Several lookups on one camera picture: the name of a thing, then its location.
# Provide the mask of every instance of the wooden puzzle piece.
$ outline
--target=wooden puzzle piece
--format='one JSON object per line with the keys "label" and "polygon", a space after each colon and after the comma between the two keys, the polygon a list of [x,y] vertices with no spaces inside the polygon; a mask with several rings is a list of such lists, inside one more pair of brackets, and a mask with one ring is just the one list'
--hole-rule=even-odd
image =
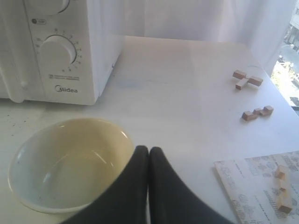
{"label": "wooden puzzle piece", "polygon": [[274,108],[271,106],[265,106],[263,109],[256,108],[253,112],[245,111],[242,115],[242,118],[245,121],[255,120],[259,115],[261,116],[270,116],[274,111]]}
{"label": "wooden puzzle piece", "polygon": [[279,188],[282,191],[278,196],[278,210],[289,214],[293,209],[289,169],[279,165],[275,172],[275,176],[279,178]]}
{"label": "wooden puzzle piece", "polygon": [[246,111],[243,113],[242,115],[242,118],[245,120],[245,121],[250,121],[250,120],[255,120],[257,119],[258,115],[257,114],[254,114],[250,111]]}
{"label": "wooden puzzle piece", "polygon": [[274,108],[271,106],[265,106],[261,111],[261,116],[270,116],[273,113]]}
{"label": "wooden puzzle piece", "polygon": [[240,81],[235,85],[236,89],[239,89],[239,90],[241,90],[246,83],[260,86],[263,82],[263,79],[255,77],[255,76],[248,78],[247,74],[240,70],[234,71],[233,77],[240,79]]}

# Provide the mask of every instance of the table surface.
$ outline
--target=table surface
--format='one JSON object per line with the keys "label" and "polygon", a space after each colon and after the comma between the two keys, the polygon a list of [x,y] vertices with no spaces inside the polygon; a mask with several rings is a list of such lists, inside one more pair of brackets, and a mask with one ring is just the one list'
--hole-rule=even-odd
{"label": "table surface", "polygon": [[[234,70],[264,79],[235,89]],[[251,122],[244,111],[271,105]],[[190,189],[237,222],[214,161],[298,150],[299,118],[245,45],[126,37],[125,48],[94,106],[0,100],[0,223],[56,224],[21,205],[7,183],[9,163],[33,133],[56,122],[101,117],[136,145],[160,146]]]}

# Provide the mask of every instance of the bowl rim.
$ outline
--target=bowl rim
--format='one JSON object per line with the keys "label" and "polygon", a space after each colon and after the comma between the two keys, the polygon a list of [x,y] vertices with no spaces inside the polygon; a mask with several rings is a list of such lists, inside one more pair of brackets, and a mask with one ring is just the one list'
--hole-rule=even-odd
{"label": "bowl rim", "polygon": [[[54,209],[54,208],[48,208],[48,207],[43,207],[43,206],[40,206],[40,205],[37,205],[35,203],[32,203],[30,202],[29,200],[27,200],[26,198],[20,196],[16,190],[14,189],[13,187],[13,184],[11,183],[11,173],[12,173],[12,167],[13,167],[13,164],[14,164],[14,161],[16,160],[19,152],[24,148],[24,146],[30,141],[32,140],[33,138],[36,138],[38,137],[39,135],[42,135],[45,131],[47,130],[50,130],[50,129],[55,129],[55,128],[58,128],[59,126],[61,126],[62,124],[65,124],[65,123],[68,123],[68,122],[76,122],[76,121],[80,121],[80,120],[93,120],[93,121],[96,121],[96,122],[104,122],[104,123],[108,123],[109,125],[112,125],[114,127],[116,127],[117,129],[119,129],[122,134],[132,143],[132,145],[134,146],[133,144],[133,141],[132,139],[129,137],[129,135],[120,127],[118,126],[117,124],[115,123],[112,123],[111,121],[109,120],[105,120],[105,119],[102,119],[102,118],[75,118],[75,119],[68,119],[68,120],[64,120],[64,121],[60,121],[60,122],[57,122],[57,123],[54,123],[48,127],[45,127],[45,128],[42,128],[40,130],[38,130],[37,132],[35,132],[31,137],[29,137],[20,147],[19,149],[15,152],[12,160],[10,161],[10,164],[9,164],[9,168],[8,168],[8,175],[7,175],[7,181],[8,181],[8,185],[9,185],[9,188],[10,190],[12,191],[13,195],[16,197],[16,199],[18,201],[20,201],[24,206],[32,209],[32,210],[35,210],[35,211],[38,211],[38,212],[41,212],[41,213],[48,213],[48,214],[62,214],[62,213],[72,213],[72,212],[76,212],[76,211],[80,211],[84,208],[86,208],[87,206],[89,206],[91,203],[93,203],[93,201],[91,201],[90,203],[87,203],[87,204],[83,204],[83,205],[80,205],[80,206],[77,206],[77,207],[71,207],[71,208],[65,208],[65,209]],[[132,150],[132,154],[128,160],[128,162],[130,161],[131,157],[133,156],[133,153],[134,153],[134,149]]]}

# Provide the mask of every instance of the timer knob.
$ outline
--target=timer knob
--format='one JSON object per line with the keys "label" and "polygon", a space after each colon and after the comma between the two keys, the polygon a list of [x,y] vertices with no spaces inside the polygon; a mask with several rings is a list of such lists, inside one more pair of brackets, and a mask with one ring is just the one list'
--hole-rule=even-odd
{"label": "timer knob", "polygon": [[75,46],[60,35],[49,36],[40,48],[40,59],[43,66],[52,71],[67,68],[76,60]]}
{"label": "timer knob", "polygon": [[43,15],[55,15],[64,11],[70,0],[29,0],[30,4]]}

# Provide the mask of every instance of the white curtain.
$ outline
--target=white curtain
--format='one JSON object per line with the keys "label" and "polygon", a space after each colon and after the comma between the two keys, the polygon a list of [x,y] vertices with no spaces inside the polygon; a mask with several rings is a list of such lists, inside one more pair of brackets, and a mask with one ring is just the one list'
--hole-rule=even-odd
{"label": "white curtain", "polygon": [[244,43],[270,75],[296,0],[126,0],[127,35]]}

